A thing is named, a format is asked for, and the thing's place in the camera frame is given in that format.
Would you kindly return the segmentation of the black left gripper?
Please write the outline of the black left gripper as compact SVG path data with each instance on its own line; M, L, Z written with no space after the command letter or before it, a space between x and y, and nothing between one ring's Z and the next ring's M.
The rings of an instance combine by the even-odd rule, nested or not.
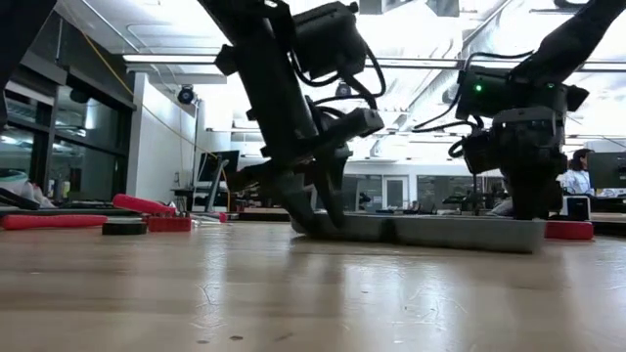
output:
M341 228L345 223L343 171L351 156L346 143L300 141L283 148L281 154L267 155L261 163L228 172L227 185L235 192L256 187L276 192L278 202L301 232L311 234L318 229L318 221L304 188L313 184L331 222Z

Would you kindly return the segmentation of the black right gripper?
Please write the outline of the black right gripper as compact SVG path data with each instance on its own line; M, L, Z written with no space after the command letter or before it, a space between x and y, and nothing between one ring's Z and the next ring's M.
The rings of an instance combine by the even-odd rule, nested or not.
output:
M562 113L540 106L503 110L493 118L491 132L512 201L510 215L547 219L551 211L560 210L562 188L556 172L566 166Z

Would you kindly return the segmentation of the red tape measure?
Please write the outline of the red tape measure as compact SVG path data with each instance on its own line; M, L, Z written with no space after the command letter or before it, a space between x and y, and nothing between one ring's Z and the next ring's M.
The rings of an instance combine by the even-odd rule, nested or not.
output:
M549 221L546 223L545 238L590 241L594 238L594 226L590 222Z

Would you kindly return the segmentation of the grey plastic tool case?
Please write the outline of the grey plastic tool case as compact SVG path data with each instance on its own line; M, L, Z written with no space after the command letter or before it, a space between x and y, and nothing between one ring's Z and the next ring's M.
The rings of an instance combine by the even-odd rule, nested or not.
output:
M547 222L495 216L379 215L347 213L335 227L328 214L316 213L310 232L291 220L299 234L324 241L384 242L414 246L533 253L544 242Z

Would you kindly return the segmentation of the red bit holder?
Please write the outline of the red bit holder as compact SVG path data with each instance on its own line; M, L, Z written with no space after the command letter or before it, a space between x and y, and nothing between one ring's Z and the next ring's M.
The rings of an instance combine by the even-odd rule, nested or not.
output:
M190 216L161 213L149 215L146 218L150 232L190 232L192 230L192 218Z

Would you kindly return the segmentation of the black tape roll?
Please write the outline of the black tape roll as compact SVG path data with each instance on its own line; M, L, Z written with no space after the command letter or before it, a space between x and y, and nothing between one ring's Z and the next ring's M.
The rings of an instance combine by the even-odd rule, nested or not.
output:
M102 226L103 236L140 236L148 232L148 225L142 220L108 221Z

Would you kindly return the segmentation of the white box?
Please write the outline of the white box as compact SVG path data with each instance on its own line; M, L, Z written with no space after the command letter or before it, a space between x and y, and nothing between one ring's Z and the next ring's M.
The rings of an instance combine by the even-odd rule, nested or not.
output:
M572 221L588 221L591 218L591 200L586 195L564 196L559 214Z

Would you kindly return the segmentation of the person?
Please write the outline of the person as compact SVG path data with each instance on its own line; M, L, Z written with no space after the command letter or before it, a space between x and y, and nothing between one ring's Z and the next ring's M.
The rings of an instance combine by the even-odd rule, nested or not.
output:
M588 171L588 156L593 152L590 149L580 149L572 155L572 159L568 163L568 170L561 179L562 187L567 194L589 196L595 194Z

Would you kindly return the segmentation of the black monitor on stand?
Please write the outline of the black monitor on stand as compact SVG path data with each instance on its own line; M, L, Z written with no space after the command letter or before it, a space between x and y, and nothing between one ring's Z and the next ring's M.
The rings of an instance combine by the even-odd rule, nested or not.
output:
M239 151L201 154L194 201L203 211L212 212L214 205L227 206L226 177L238 169Z

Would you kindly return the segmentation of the white cloth bundle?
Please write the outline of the white cloth bundle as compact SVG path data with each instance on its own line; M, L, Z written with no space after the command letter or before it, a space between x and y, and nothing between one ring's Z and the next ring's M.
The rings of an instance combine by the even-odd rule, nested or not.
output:
M5 168L0 168L0 205L27 210L55 208L25 172Z

